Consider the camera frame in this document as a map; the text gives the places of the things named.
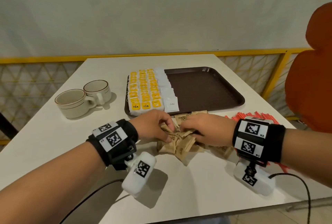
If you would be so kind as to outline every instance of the wire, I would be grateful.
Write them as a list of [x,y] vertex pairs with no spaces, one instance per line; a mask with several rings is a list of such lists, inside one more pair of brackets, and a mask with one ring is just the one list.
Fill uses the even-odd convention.
[[99,188],[96,189],[95,191],[93,191],[89,196],[87,196],[84,200],[82,200],[80,203],[78,203],[78,205],[75,206],[74,209],[71,210],[71,211],[66,215],[66,217],[63,218],[63,220],[60,222],[60,224],[63,223],[63,222],[65,221],[65,219],[67,219],[68,216],[72,214],[73,211],[75,211],[80,205],[82,205],[85,201],[87,201],[92,195],[94,195],[96,192],[98,192],[100,189],[104,188],[105,186],[107,186],[107,185],[109,185],[109,184],[112,184],[112,183],[114,183],[114,182],[123,182],[123,179],[110,181],[110,182],[108,182],[108,183],[102,185],[101,187],[99,187]]
[[302,183],[305,185],[305,189],[307,189],[307,194],[308,194],[308,218],[307,218],[307,224],[310,224],[310,215],[311,215],[311,198],[310,198],[310,192],[309,192],[309,188],[307,186],[307,184],[305,183],[305,181],[300,178],[299,176],[297,175],[294,175],[294,174],[291,174],[291,173],[275,173],[275,174],[272,174],[269,176],[269,178],[273,178],[275,176],[279,176],[279,175],[289,175],[289,176],[293,176],[293,177],[296,177],[298,178],[299,180],[302,181]]

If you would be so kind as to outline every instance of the mug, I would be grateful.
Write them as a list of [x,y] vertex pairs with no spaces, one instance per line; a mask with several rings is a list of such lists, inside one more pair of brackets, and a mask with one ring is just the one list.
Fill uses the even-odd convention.
[[83,90],[87,96],[93,97],[98,105],[103,105],[112,97],[110,86],[105,80],[94,80],[85,84]]
[[54,101],[67,118],[82,116],[97,105],[95,99],[87,96],[82,89],[64,91]]

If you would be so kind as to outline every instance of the gray wall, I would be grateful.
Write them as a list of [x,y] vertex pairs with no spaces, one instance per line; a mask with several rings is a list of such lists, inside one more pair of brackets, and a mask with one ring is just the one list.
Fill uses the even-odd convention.
[[0,56],[306,47],[332,0],[0,0]]

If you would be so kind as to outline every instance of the person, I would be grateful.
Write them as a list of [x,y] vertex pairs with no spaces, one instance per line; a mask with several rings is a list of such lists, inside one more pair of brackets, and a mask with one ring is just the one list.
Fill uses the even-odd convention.
[[[159,124],[171,130],[171,117],[151,110],[129,120],[139,139],[171,139]],[[211,146],[231,146],[237,122],[198,113],[182,122],[180,129],[195,129],[197,141]],[[332,187],[332,134],[286,129],[281,162]],[[102,177],[105,164],[90,142],[84,142],[29,172],[0,191],[2,224],[59,223],[92,185]]]

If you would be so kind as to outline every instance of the person's left hand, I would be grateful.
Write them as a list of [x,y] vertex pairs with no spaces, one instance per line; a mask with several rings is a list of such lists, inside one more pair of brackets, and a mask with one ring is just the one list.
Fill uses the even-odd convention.
[[139,135],[139,139],[153,139],[158,138],[164,142],[171,142],[172,139],[160,127],[160,123],[166,123],[167,126],[174,132],[175,127],[172,118],[164,111],[153,109],[136,118],[129,120],[135,127]]

